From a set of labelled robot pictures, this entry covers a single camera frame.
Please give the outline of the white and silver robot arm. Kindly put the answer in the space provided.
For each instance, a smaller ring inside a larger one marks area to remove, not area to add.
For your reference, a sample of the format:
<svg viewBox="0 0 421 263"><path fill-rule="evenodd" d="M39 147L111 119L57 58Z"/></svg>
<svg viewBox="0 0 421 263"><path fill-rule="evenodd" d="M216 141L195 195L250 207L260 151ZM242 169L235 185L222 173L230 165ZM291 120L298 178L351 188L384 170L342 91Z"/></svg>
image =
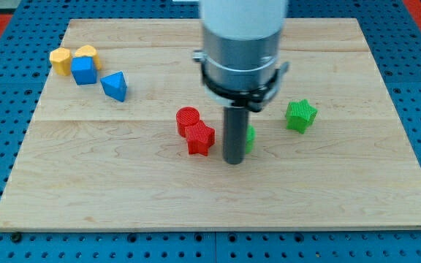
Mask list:
<svg viewBox="0 0 421 263"><path fill-rule="evenodd" d="M258 113L278 93L288 64L278 63L287 0L201 0L200 63L206 93L225 107Z"/></svg>

